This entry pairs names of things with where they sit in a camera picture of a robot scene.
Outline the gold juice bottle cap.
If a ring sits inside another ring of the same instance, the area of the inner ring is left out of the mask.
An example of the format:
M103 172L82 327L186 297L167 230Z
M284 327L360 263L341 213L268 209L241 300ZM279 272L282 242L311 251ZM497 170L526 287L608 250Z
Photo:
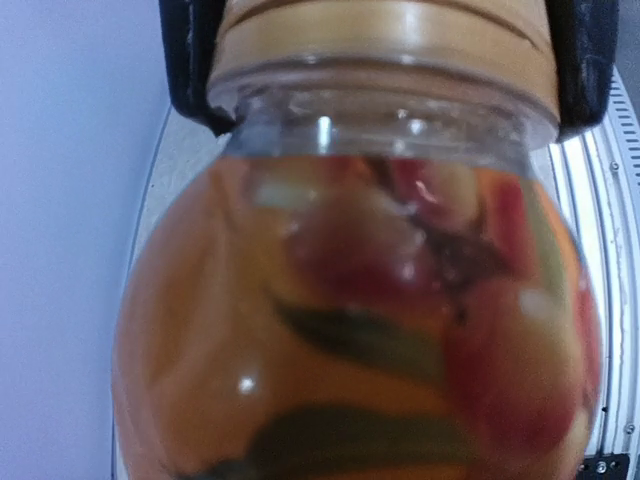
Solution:
M232 1L217 75L307 56L392 58L487 79L559 111L541 1Z

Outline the orange juice bottle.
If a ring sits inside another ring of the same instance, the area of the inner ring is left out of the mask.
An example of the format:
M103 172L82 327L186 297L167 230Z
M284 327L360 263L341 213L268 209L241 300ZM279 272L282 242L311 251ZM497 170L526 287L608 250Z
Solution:
M428 72L226 75L236 120L130 277L114 349L132 479L572 479L600 328L528 109Z

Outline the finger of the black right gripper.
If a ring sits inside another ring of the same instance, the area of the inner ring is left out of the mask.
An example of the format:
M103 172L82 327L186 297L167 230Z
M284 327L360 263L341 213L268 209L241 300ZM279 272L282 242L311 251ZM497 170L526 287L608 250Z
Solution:
M607 111L619 32L618 0L545 2L558 79L560 142L598 126Z
M219 0L159 0L162 44L171 104L182 117L214 135L232 132L235 122L208 101L207 83L226 3Z

